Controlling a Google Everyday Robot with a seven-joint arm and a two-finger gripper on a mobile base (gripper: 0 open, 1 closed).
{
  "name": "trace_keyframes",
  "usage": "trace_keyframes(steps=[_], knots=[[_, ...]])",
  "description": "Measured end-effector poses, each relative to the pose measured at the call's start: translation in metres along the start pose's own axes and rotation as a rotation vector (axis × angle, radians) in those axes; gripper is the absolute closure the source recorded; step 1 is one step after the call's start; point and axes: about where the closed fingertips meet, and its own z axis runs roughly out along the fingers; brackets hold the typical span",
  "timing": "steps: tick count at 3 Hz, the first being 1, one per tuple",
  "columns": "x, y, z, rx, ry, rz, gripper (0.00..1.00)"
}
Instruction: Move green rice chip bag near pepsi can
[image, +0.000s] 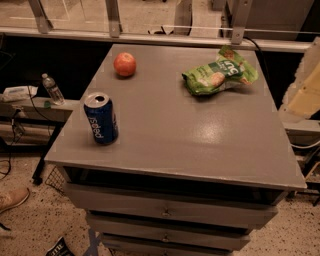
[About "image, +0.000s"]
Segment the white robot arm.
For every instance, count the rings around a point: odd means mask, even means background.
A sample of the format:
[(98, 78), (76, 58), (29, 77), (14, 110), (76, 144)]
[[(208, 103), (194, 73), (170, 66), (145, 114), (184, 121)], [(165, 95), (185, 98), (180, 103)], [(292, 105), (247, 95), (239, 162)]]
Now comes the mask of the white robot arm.
[(283, 122), (309, 119), (320, 110), (320, 38), (316, 37), (295, 73), (279, 108)]

